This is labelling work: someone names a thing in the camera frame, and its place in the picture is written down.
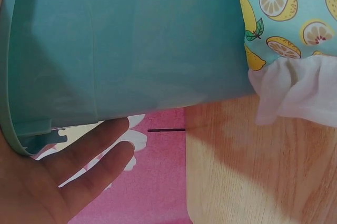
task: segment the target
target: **plastic bucket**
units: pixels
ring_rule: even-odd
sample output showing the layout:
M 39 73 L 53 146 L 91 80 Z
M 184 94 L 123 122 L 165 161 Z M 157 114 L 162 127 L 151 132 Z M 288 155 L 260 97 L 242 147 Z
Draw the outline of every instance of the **plastic bucket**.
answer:
M 20 154 L 55 128 L 252 92 L 239 0 L 3 0 L 0 123 Z

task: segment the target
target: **wooden table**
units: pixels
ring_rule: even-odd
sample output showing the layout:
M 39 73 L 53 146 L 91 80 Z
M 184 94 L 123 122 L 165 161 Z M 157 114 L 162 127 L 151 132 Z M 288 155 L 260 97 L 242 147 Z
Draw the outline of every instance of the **wooden table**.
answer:
M 258 98 L 186 108 L 194 224 L 337 223 L 337 131 L 300 119 L 254 123 Z

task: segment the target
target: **white tissue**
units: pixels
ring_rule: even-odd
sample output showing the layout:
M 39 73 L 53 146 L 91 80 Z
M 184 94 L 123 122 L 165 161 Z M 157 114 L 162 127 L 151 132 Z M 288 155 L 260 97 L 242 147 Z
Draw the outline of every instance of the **white tissue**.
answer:
M 279 58 L 258 72 L 250 70 L 249 79 L 260 96 L 257 124 L 283 116 L 337 127 L 337 57 Z

